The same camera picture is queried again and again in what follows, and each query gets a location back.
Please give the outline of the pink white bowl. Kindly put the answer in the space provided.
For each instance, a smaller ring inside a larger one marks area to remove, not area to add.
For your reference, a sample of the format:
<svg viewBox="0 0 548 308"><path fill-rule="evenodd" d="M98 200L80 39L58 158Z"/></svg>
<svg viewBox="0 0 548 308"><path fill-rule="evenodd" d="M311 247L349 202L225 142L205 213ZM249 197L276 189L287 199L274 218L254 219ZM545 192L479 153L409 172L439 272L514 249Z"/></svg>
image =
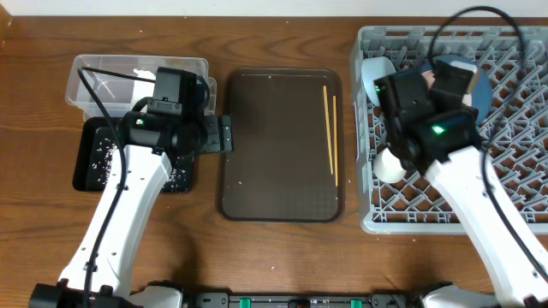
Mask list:
<svg viewBox="0 0 548 308"><path fill-rule="evenodd" d="M435 81L434 73L431 70L427 70L427 71L422 73L422 76L423 76L423 78L425 79L425 81L427 83L427 87L431 88L433 86L434 81ZM473 104L472 104L472 95L470 93L466 93L462 97L462 104L464 104L468 107L473 106Z"/></svg>

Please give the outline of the dark blue plate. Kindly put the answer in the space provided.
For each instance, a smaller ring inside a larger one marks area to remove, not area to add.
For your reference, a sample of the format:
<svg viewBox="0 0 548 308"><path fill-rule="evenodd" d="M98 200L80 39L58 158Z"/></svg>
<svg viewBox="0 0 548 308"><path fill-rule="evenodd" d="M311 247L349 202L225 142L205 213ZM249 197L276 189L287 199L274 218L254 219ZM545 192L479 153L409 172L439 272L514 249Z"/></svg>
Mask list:
<svg viewBox="0 0 548 308"><path fill-rule="evenodd" d="M440 61L440 62L446 62L451 63L454 61L458 62L465 62L468 64L474 64L473 61L468 60L466 57L463 56L455 56L455 55L442 55L442 56L435 56L434 61ZM473 107L478 111L478 115L476 118L476 125L480 126L483 121L486 119L489 110L492 105L492 86L491 82L485 73L485 71L480 68L479 66L476 66L479 72L479 78L476 87L472 91L472 93L465 98L463 103L469 107Z"/></svg>

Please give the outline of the rice leftovers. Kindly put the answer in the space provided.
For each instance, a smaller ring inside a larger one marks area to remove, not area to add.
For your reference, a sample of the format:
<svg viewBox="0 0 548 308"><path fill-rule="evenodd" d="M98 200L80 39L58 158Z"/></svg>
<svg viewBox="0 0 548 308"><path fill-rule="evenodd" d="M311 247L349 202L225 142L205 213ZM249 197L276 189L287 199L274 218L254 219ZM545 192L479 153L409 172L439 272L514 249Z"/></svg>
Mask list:
<svg viewBox="0 0 548 308"><path fill-rule="evenodd" d="M81 191L102 192L104 190L110 173L112 154L115 152L116 145L109 138L94 142ZM194 159L191 156L179 156L172 164L172 172L162 192L188 193L192 189L193 166Z"/></svg>

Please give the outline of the light blue bowl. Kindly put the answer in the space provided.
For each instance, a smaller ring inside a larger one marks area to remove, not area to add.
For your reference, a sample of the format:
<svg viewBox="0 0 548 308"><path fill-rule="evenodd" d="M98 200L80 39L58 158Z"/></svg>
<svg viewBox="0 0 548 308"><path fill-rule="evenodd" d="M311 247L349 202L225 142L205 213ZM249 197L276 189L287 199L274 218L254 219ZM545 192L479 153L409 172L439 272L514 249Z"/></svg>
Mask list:
<svg viewBox="0 0 548 308"><path fill-rule="evenodd" d="M379 106L378 92L374 81L394 74L393 63L385 56L364 59L361 64L361 78L365 93L374 106Z"/></svg>

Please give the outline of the pale green cup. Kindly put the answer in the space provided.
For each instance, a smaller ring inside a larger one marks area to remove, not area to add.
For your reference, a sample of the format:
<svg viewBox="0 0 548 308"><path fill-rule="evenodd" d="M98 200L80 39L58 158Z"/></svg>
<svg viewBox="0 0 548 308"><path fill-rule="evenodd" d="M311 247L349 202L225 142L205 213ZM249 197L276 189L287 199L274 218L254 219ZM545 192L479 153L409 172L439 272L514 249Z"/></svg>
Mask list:
<svg viewBox="0 0 548 308"><path fill-rule="evenodd" d="M407 170L401 165L400 159L389 148L383 149L376 156L372 170L380 181L390 184L401 181L407 173Z"/></svg>

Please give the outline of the white napkin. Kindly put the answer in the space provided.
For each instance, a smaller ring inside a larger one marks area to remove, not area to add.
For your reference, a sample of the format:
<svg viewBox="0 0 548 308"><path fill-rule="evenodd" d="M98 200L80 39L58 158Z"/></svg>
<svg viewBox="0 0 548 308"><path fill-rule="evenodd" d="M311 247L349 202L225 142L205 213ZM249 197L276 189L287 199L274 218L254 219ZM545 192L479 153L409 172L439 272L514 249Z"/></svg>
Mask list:
<svg viewBox="0 0 548 308"><path fill-rule="evenodd" d="M155 80L156 75L152 71L135 69L134 73L137 77L148 80ZM131 98L131 104L136 104L139 100L145 97L151 97L154 91L154 83L147 81L136 80Z"/></svg>

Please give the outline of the wooden chopstick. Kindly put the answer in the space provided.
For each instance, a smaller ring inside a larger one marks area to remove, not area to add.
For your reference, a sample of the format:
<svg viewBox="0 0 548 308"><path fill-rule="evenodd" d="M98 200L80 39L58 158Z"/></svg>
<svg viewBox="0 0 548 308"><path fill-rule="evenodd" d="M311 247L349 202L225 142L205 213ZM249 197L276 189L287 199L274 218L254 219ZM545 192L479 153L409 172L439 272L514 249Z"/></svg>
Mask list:
<svg viewBox="0 0 548 308"><path fill-rule="evenodd" d="M335 185L338 187L337 96L332 97Z"/></svg>
<svg viewBox="0 0 548 308"><path fill-rule="evenodd" d="M328 147L328 157L330 162L330 172L334 175L334 165L333 165L333 153L331 145L331 121L329 114L329 105L328 105L328 95L327 95L327 86L323 85L323 97L324 97L324 108L325 108L325 129L327 136L327 147Z"/></svg>

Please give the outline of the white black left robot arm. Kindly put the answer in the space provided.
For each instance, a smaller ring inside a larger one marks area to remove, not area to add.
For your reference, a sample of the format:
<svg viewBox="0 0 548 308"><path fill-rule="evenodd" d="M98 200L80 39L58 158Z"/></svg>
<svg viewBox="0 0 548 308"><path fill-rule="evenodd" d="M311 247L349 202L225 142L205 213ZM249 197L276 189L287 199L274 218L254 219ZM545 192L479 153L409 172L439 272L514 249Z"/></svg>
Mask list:
<svg viewBox="0 0 548 308"><path fill-rule="evenodd" d="M37 284L29 307L182 307L168 281L132 293L134 260L172 165L186 153L232 151L232 119L128 112L98 207L78 251L54 285Z"/></svg>

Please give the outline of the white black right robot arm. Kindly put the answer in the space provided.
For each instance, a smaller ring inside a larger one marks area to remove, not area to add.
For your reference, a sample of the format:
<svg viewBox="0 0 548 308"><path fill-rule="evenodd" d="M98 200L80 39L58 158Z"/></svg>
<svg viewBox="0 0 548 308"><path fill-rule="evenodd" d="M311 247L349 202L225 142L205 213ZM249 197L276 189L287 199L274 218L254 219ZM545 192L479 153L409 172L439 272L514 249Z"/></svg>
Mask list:
<svg viewBox="0 0 548 308"><path fill-rule="evenodd" d="M449 283L418 296L422 307L545 307L547 250L505 192L477 131L477 112L463 100L479 71L462 62L374 82L384 114L387 149L403 169L417 170L455 212L472 241L494 293Z"/></svg>

